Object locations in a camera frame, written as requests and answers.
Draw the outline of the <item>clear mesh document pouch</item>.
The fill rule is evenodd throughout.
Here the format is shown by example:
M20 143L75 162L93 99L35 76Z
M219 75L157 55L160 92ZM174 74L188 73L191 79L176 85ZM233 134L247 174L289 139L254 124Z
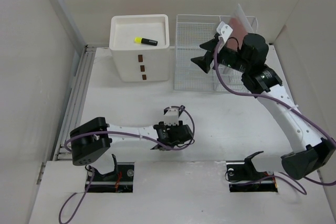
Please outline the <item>clear mesh document pouch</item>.
M246 16L241 5L238 4L231 15L228 25L233 29L226 46L236 50L241 48L243 39L248 33L256 33L258 20L255 16Z

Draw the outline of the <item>yellow highlighter marker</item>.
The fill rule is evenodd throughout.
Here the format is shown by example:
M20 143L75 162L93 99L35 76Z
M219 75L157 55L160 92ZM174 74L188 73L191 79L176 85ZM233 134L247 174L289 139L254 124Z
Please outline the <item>yellow highlighter marker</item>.
M147 39L147 38L142 38L142 37L135 37L134 42L136 44L149 45L149 46L157 46L158 45L158 41L152 40L152 39Z

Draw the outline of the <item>white bottom drawer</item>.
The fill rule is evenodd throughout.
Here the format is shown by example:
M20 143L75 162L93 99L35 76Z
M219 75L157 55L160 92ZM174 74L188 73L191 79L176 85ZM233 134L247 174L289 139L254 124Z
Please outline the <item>white bottom drawer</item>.
M166 81L170 77L169 74L156 75L148 73L130 73L121 74L120 78L124 82L154 82L154 81Z

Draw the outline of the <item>white drawer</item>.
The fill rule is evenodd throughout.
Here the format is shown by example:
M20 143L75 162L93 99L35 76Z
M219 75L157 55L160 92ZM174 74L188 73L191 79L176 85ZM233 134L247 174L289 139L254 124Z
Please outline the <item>white drawer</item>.
M170 77L169 74L156 75L148 73L130 73L121 74L120 78L124 82L154 82L154 81L166 81Z
M138 63L157 63L169 59L169 51L164 50L114 50L112 57L117 65L136 65Z
M159 65L125 65L117 67L118 71L122 74L135 74L135 73L147 73L147 74L157 74L164 75L169 73L168 67Z

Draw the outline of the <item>white top drawer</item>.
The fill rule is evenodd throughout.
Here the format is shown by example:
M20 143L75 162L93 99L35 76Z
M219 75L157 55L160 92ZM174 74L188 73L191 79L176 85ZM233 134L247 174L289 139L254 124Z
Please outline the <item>white top drawer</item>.
M164 50L114 50L112 57L117 65L136 65L138 63L157 63L169 59L169 51Z

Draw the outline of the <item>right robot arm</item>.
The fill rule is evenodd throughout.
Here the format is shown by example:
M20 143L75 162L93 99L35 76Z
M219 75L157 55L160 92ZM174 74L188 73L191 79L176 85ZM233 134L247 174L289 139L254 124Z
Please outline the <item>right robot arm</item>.
M335 140L304 116L291 100L281 78L266 65L269 51L263 36L247 33L236 49L226 46L219 34L200 44L205 55L191 59L205 73L214 69L222 86L238 96L256 98L272 115L291 146L291 153L279 156L278 172L300 180L324 166L335 151ZM219 72L219 65L241 72L247 93L231 90Z

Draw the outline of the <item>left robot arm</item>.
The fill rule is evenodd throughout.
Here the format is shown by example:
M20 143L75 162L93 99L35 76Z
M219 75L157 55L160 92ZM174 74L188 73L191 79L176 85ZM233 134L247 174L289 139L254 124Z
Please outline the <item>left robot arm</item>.
M97 117L70 132L64 148L72 155L72 164L84 166L87 172L109 181L121 174L119 163L111 147L123 150L143 147L149 151L180 152L192 145L195 124L161 121L145 127L110 125L104 117Z

